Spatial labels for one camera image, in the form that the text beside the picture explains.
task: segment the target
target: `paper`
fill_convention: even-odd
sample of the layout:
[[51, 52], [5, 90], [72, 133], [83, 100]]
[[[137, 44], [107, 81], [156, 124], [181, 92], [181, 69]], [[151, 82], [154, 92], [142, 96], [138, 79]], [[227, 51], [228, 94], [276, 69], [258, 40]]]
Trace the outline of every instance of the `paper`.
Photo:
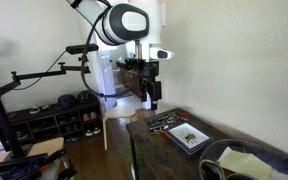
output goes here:
[[272, 169], [269, 180], [288, 180], [288, 175]]
[[258, 180], [268, 180], [272, 169], [253, 154], [233, 151], [229, 147], [225, 149], [218, 161], [224, 169], [247, 174]]
[[[187, 146], [189, 149], [194, 148], [195, 146], [198, 146], [199, 144], [203, 143], [204, 141], [208, 140], [210, 137], [206, 136], [201, 131], [195, 129], [191, 125], [184, 123], [182, 125], [179, 125], [171, 130], [169, 132], [177, 138], [179, 141], [181, 141], [185, 146]], [[190, 139], [187, 141], [188, 134], [193, 134], [195, 136], [194, 139]]]

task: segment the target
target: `shoe rack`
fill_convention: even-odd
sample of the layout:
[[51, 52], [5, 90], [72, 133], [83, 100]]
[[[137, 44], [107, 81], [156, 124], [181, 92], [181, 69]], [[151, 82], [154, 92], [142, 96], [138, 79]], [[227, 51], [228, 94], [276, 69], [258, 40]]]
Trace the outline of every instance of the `shoe rack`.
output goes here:
[[[94, 131], [94, 127], [100, 129], [102, 127], [98, 101], [78, 104], [67, 109], [59, 109], [57, 104], [49, 107], [48, 110], [37, 114], [30, 114], [30, 109], [8, 113], [11, 126], [22, 145], [35, 144], [61, 136], [66, 142], [77, 141], [86, 136], [86, 132], [90, 129], [93, 128]], [[0, 141], [5, 151], [9, 151], [10, 145], [1, 126]]]

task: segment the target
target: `white wall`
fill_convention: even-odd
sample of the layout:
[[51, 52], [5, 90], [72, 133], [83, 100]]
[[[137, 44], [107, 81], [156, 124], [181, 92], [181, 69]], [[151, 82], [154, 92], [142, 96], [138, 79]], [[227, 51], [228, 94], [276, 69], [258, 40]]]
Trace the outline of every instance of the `white wall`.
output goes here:
[[165, 1], [159, 111], [181, 107], [288, 153], [288, 1]]
[[[0, 0], [0, 86], [12, 81], [11, 71], [46, 71], [66, 46], [85, 43], [85, 29], [82, 17], [65, 0]], [[60, 61], [80, 65], [79, 56], [65, 54]], [[94, 74], [87, 79], [96, 88]], [[33, 81], [22, 81], [20, 87]], [[56, 103], [60, 95], [77, 95], [84, 89], [80, 73], [68, 72], [44, 78], [27, 90], [11, 91], [2, 101], [7, 111], [14, 111], [30, 108], [33, 102], [38, 106]]]

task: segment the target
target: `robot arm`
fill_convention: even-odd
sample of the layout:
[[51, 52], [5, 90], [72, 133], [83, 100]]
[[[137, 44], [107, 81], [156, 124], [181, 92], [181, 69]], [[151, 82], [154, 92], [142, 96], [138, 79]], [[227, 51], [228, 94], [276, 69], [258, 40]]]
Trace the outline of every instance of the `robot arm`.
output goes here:
[[[149, 94], [151, 109], [156, 110], [157, 101], [162, 98], [161, 82], [155, 80], [159, 74], [158, 61], [174, 56], [173, 52], [161, 48], [158, 1], [134, 1], [115, 6], [109, 5], [106, 0], [67, 0], [67, 2], [95, 28], [105, 44], [117, 46], [130, 41], [136, 42], [135, 60], [138, 74], [141, 76], [142, 101], [147, 101], [146, 94]], [[95, 23], [104, 11], [106, 14]]]

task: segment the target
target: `white robot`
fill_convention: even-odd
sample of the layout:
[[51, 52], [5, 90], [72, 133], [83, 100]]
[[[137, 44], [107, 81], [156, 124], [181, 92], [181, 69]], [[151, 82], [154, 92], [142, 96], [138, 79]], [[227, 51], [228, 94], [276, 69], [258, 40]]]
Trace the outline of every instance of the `white robot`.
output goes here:
[[[171, 59], [174, 53], [161, 48], [160, 11], [157, 0], [135, 0], [111, 6], [106, 0], [67, 0], [91, 25], [99, 38], [107, 45], [117, 46], [135, 41], [135, 58], [119, 67], [138, 70], [142, 101], [151, 100], [151, 109], [157, 109], [162, 98], [159, 75], [159, 60]], [[92, 31], [86, 44], [90, 42]]]

